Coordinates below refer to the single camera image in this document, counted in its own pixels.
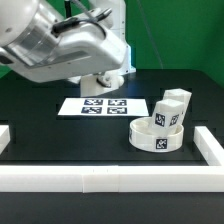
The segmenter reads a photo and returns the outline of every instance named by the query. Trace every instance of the white paper sheet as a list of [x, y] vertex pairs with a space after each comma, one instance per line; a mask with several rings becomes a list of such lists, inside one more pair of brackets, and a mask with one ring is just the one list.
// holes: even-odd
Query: white paper sheet
[[149, 116], [143, 99], [67, 98], [58, 115]]

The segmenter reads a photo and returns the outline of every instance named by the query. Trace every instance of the white cylindrical container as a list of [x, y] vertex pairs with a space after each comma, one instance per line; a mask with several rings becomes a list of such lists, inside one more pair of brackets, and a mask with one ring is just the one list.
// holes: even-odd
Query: white cylindrical container
[[150, 133], [148, 126], [151, 117], [139, 118], [130, 123], [130, 143], [138, 149], [164, 153], [179, 149], [183, 144], [184, 127], [178, 125], [176, 132], [161, 138]]

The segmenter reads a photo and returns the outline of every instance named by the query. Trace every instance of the white robot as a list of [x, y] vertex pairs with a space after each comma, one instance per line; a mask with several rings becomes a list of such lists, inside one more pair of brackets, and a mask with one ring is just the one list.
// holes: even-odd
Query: white robot
[[84, 13], [64, 19], [45, 0], [0, 0], [0, 65], [34, 82], [82, 76], [81, 96], [119, 88], [134, 71], [124, 1], [89, 0], [90, 11], [70, 2]]

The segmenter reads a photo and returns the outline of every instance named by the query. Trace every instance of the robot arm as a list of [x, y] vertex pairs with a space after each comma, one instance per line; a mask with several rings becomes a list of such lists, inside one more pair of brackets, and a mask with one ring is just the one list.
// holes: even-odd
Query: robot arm
[[[113, 4], [90, 5], [97, 2]], [[102, 12], [109, 14], [105, 8], [89, 13], [104, 19]], [[127, 44], [110, 30], [109, 19], [93, 23], [81, 14], [64, 20], [45, 0], [7, 0], [0, 2], [0, 21], [0, 63], [35, 82], [104, 73], [126, 60]]]

